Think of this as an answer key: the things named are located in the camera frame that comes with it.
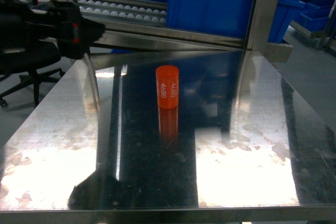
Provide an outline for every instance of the metal table surface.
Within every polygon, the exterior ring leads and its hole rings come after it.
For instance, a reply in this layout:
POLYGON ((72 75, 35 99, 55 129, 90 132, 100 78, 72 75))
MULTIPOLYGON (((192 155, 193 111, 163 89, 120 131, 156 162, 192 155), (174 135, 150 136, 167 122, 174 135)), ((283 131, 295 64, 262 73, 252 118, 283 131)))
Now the metal table surface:
POLYGON ((336 219, 334 132, 255 51, 79 60, 0 157, 0 223, 336 219))

